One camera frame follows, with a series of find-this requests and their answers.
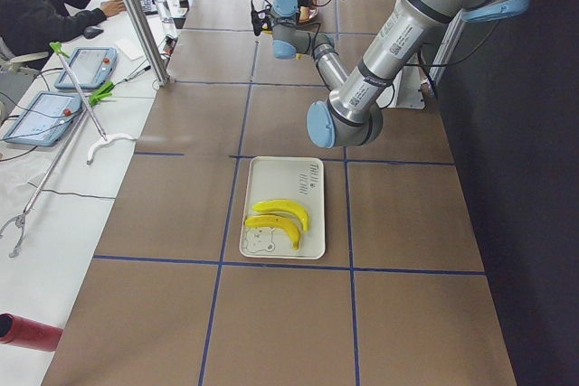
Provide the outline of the brown wicker basket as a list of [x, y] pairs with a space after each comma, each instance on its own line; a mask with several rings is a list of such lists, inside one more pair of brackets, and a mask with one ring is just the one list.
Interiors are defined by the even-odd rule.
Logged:
[[316, 15], [315, 15], [309, 22], [303, 23], [303, 24], [301, 24], [301, 23], [299, 22], [299, 17], [298, 17], [298, 25], [311, 24], [311, 23], [315, 20], [315, 18], [316, 18], [317, 15], [318, 15], [318, 0], [310, 0], [310, 6], [309, 6], [308, 8], [310, 8], [310, 9], [312, 9], [312, 10], [316, 10]]

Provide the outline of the pink white apple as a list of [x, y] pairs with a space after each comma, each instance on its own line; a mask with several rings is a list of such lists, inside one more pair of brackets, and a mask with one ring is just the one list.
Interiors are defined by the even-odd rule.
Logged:
[[301, 24], [309, 22], [316, 15], [316, 10], [307, 7], [300, 8], [299, 22]]

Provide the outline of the clear water bottle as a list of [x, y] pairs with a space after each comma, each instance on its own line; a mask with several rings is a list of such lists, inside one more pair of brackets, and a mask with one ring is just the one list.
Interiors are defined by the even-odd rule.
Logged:
[[161, 22], [163, 24], [172, 24], [174, 21], [167, 0], [153, 0], [153, 2]]

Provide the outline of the white bear tray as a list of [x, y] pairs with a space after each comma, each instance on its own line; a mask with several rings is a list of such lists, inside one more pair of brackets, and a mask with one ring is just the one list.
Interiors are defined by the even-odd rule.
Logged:
[[[302, 230], [301, 223], [285, 212], [255, 212], [252, 206], [261, 201], [287, 199], [300, 203], [309, 214], [310, 228]], [[281, 229], [270, 227], [247, 228], [246, 218], [275, 214], [291, 219], [301, 233], [298, 250]], [[326, 250], [324, 165], [315, 157], [259, 156], [250, 162], [248, 183], [242, 215], [239, 243], [241, 254], [248, 258], [264, 259], [320, 259]]]

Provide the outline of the far teach pendant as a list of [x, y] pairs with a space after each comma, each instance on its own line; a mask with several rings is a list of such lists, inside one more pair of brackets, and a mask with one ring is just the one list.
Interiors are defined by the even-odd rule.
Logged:
[[65, 56], [83, 90], [96, 90], [115, 69], [118, 52], [113, 47], [77, 47]]

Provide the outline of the teach pendant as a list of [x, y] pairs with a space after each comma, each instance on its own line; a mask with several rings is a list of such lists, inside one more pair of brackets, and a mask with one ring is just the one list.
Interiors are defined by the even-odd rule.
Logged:
[[83, 90], [96, 90], [115, 69], [118, 52], [113, 47], [77, 47], [65, 56]]
[[77, 94], [39, 92], [2, 140], [17, 145], [52, 146], [81, 111], [81, 97]]

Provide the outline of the green tipped reacher grabber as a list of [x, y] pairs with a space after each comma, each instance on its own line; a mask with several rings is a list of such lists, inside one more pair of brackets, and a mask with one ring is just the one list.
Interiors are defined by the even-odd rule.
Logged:
[[89, 98], [85, 96], [84, 91], [82, 90], [81, 85], [78, 82], [77, 76], [75, 75], [75, 73], [71, 69], [69, 63], [66, 61], [66, 58], [68, 58], [68, 55], [62, 50], [62, 44], [60, 42], [50, 42], [49, 45], [52, 48], [52, 50], [54, 51], [54, 53], [58, 56], [59, 60], [62, 63], [62, 67], [64, 68], [64, 70], [67, 72], [67, 74], [69, 75], [69, 77], [71, 79], [71, 83], [73, 84], [74, 88], [77, 90], [78, 94], [81, 96], [82, 102], [83, 102], [86, 110], [88, 111], [88, 113], [90, 115], [90, 118], [92, 119], [95, 127], [97, 128], [97, 130], [101, 136], [101, 139], [98, 140], [98, 143], [101, 143], [102, 145], [112, 143], [115, 140], [115, 138], [113, 137], [113, 135], [107, 134], [105, 132], [103, 126], [100, 124], [96, 114], [94, 113], [92, 106], [90, 105]]

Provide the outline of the seated person in black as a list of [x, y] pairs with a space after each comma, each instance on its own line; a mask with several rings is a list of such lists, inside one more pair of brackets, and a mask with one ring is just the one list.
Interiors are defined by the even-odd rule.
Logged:
[[91, 0], [1, 0], [1, 39], [16, 56], [47, 52], [52, 42], [80, 37], [126, 10], [122, 0], [109, 0], [89, 10]]

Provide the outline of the near teach pendant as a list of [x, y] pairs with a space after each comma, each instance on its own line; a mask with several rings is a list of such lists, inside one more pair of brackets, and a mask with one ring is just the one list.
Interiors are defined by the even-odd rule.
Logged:
[[81, 111], [81, 97], [77, 94], [39, 92], [2, 140], [17, 145], [52, 146]]

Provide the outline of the white tipped reacher grabber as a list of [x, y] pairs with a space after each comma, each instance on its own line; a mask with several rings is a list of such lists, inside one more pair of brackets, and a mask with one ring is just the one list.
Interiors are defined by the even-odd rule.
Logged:
[[9, 219], [1, 227], [1, 236], [4, 236], [5, 230], [11, 224], [13, 224], [20, 231], [20, 236], [18, 238], [18, 241], [15, 243], [12, 251], [8, 254], [9, 258], [14, 259], [19, 255], [21, 248], [22, 248], [22, 244], [24, 242], [25, 226], [26, 226], [27, 217], [28, 217], [29, 213], [33, 210], [33, 207], [34, 207], [35, 203], [37, 202], [38, 198], [40, 197], [44, 186], [48, 183], [48, 181], [52, 177], [52, 173], [53, 173], [54, 169], [56, 168], [58, 163], [60, 163], [64, 153], [67, 151], [67, 148], [69, 147], [69, 145], [71, 144], [71, 142], [75, 138], [77, 131], [85, 123], [86, 118], [90, 118], [92, 120], [93, 124], [95, 125], [95, 127], [97, 128], [97, 130], [100, 134], [100, 138], [93, 145], [91, 145], [89, 147], [89, 150], [87, 152], [87, 159], [86, 159], [87, 165], [91, 165], [93, 163], [94, 157], [99, 149], [107, 147], [107, 146], [111, 146], [113, 143], [115, 143], [116, 141], [119, 141], [119, 140], [127, 140], [127, 141], [132, 141], [132, 142], [135, 142], [137, 140], [135, 137], [133, 137], [132, 135], [130, 135], [128, 133], [107, 133], [104, 130], [104, 128], [102, 127], [102, 125], [100, 124], [93, 109], [91, 107], [89, 107], [88, 109], [84, 109], [82, 111], [82, 113], [78, 116], [78, 118], [73, 122], [73, 125], [71, 127], [71, 132], [62, 142], [62, 146], [60, 147], [58, 153], [55, 155], [51, 164], [48, 166], [43, 177], [41, 178], [40, 182], [35, 187], [35, 190], [33, 191], [32, 196], [30, 197], [28, 202], [25, 204], [23, 210], [19, 214], [15, 215], [13, 218]]

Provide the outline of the red fire extinguisher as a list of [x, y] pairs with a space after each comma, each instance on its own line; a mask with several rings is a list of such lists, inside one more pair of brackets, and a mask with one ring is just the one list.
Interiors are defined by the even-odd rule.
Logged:
[[56, 350], [63, 330], [17, 315], [1, 314], [1, 344], [44, 352]]

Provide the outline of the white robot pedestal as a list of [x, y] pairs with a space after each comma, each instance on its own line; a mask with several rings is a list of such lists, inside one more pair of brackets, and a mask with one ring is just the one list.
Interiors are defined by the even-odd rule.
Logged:
[[403, 67], [394, 79], [394, 98], [389, 108], [424, 109], [422, 79], [417, 67]]

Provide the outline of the aluminium frame post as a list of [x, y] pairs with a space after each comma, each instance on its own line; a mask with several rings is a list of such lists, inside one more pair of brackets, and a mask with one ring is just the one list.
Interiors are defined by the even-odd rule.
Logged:
[[136, 31], [141, 48], [146, 55], [149, 66], [154, 72], [157, 84], [160, 87], [169, 82], [169, 75], [166, 65], [159, 53], [157, 43], [150, 30], [147, 18], [142, 12], [139, 0], [123, 0], [128, 11], [128, 15]]

